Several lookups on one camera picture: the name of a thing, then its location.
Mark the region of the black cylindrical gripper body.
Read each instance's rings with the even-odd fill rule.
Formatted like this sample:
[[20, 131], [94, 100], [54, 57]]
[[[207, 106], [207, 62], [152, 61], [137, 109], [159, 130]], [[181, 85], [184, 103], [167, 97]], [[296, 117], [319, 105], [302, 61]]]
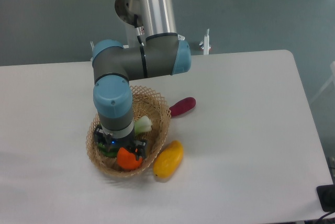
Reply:
[[125, 148], [126, 150], [135, 149], [135, 131], [132, 130], [130, 134], [122, 138], [115, 138], [111, 134], [105, 134], [102, 132], [100, 134], [100, 150], [103, 153], [117, 153], [120, 148]]

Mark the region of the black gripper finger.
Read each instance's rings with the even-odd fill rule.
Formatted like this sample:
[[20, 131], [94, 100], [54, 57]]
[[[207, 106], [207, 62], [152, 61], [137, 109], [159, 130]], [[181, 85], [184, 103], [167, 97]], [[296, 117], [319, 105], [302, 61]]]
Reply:
[[109, 150], [109, 143], [106, 140], [104, 132], [101, 126], [96, 126], [94, 130], [94, 141], [98, 148], [102, 149], [103, 151]]
[[127, 150], [136, 155], [136, 159], [140, 156], [144, 159], [147, 157], [147, 141], [145, 139], [132, 140], [127, 145]]

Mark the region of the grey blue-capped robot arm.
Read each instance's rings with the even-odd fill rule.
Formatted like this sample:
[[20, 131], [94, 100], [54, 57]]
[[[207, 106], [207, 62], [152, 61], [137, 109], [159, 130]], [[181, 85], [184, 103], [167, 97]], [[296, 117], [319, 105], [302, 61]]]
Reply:
[[172, 0], [116, 0], [115, 10], [125, 23], [144, 29], [139, 44], [125, 48], [115, 40], [93, 46], [93, 102], [108, 148], [125, 148], [136, 159], [146, 158], [146, 141], [135, 139], [131, 80], [185, 73], [191, 51], [180, 40]]

